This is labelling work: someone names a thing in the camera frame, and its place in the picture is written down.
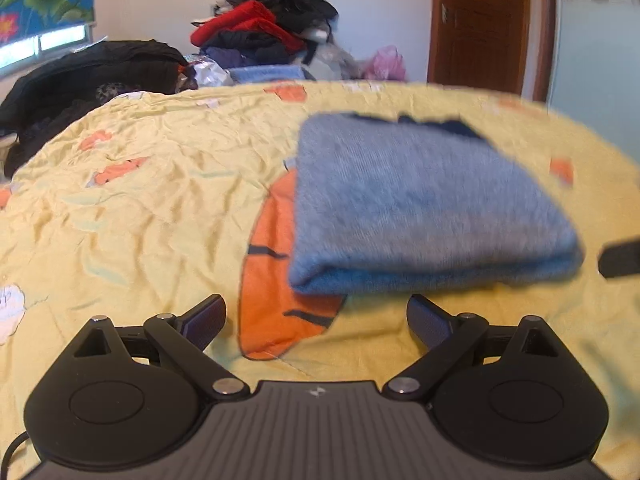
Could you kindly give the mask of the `window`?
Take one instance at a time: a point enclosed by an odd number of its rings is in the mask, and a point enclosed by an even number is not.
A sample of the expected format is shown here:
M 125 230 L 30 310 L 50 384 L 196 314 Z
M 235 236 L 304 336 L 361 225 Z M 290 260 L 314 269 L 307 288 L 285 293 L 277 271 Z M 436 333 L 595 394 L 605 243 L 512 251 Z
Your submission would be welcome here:
M 1 46 L 1 76 L 50 60 L 90 44 L 89 25 L 74 25 Z

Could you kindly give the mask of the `black jacket on bed side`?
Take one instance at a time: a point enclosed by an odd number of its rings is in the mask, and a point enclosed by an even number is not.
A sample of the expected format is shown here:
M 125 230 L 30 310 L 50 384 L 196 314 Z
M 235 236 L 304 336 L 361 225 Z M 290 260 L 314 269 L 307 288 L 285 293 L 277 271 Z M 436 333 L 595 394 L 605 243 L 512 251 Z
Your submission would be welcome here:
M 155 40 L 102 41 L 18 78 L 1 103 L 1 135 L 17 137 L 3 163 L 9 179 L 73 122 L 122 93 L 174 94 L 194 69 Z

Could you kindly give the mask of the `navy clothes in pile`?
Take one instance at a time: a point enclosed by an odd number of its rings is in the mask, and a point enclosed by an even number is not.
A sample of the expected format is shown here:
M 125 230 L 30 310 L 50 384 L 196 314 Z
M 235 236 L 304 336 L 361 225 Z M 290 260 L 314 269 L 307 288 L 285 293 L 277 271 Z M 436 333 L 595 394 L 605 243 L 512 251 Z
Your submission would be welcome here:
M 216 32 L 200 47 L 200 55 L 211 58 L 225 70 L 288 64 L 292 58 L 285 45 L 276 37 L 264 32 L 246 32 L 245 30 Z

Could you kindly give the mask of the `pink plastic bag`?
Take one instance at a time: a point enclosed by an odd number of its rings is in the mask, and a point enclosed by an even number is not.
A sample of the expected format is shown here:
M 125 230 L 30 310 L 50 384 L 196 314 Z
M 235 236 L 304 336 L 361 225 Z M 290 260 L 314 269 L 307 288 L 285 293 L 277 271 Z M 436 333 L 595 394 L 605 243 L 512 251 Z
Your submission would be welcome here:
M 395 46 L 378 49 L 375 55 L 364 63 L 362 76 L 367 80 L 406 81 L 404 57 Z

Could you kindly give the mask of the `white crumpled plastic bag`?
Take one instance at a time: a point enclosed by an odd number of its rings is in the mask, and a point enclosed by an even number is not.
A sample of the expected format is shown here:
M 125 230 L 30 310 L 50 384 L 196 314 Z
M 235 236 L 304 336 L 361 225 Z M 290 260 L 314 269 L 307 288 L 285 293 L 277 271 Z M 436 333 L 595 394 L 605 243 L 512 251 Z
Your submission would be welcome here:
M 198 88 L 218 88 L 234 85 L 234 80 L 228 70 L 220 67 L 215 61 L 197 60 L 192 63 L 192 67 Z

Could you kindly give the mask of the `yellow floral bed sheet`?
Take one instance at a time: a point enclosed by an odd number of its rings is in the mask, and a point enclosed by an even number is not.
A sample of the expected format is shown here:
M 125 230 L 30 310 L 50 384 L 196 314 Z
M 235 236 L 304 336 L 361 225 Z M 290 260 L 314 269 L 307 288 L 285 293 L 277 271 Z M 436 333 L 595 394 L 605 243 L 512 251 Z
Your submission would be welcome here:
M 607 244 L 639 234 L 639 168 L 579 122 L 516 96 L 426 84 L 249 84 L 120 96 L 74 122 L 18 170 L 1 211 L 1 283 L 25 311 L 1 346 L 1 440 L 96 314 L 138 325 L 209 295 L 238 303 L 242 263 L 270 185 L 322 112 L 459 118 L 526 168 L 572 219 L 586 250 L 565 283 L 439 295 L 500 325 L 544 318 L 605 396 L 596 460 L 639 474 L 639 281 L 598 270 Z

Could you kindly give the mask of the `brown wooden door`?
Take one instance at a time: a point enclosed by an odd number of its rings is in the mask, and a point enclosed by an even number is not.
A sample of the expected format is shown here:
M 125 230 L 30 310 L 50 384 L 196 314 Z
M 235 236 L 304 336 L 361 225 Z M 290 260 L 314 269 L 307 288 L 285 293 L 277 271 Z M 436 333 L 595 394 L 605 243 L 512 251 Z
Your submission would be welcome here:
M 559 0 L 433 0 L 427 81 L 547 102 Z

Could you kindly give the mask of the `red garment on pile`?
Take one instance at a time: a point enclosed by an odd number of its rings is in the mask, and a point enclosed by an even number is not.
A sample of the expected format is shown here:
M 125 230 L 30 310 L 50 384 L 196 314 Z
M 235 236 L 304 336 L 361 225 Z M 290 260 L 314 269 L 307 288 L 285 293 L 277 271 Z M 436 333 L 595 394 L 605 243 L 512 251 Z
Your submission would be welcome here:
M 306 48 L 303 40 L 290 34 L 277 24 L 276 16 L 262 3 L 248 0 L 224 14 L 210 18 L 191 32 L 190 41 L 195 47 L 203 47 L 206 40 L 217 32 L 261 32 L 277 38 L 285 49 L 295 53 Z

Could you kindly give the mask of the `grey knit sweater navy sleeves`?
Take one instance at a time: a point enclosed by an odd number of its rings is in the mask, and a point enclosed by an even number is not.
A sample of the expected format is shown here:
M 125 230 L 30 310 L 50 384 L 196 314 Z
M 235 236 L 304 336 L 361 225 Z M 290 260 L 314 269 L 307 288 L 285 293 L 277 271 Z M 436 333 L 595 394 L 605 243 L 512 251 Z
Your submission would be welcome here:
M 317 114 L 300 127 L 288 280 L 301 294 L 564 280 L 584 261 L 561 207 L 481 138 Z

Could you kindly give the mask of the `grey translucent plastic bag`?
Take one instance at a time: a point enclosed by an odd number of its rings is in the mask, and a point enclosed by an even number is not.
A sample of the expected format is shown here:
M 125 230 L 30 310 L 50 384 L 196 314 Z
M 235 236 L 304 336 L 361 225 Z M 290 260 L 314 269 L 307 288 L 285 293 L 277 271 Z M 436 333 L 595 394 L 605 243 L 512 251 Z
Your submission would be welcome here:
M 361 65 L 336 44 L 313 44 L 302 62 L 313 80 L 338 81 L 362 78 Z

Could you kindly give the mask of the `light blue folded towel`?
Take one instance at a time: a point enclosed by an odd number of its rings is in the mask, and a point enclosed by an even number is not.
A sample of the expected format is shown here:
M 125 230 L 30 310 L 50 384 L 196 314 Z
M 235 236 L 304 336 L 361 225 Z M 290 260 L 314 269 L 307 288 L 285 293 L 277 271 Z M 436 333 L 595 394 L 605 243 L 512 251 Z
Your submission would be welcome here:
M 262 82 L 307 80 L 306 72 L 299 65 L 256 65 L 229 68 L 235 84 L 261 84 Z

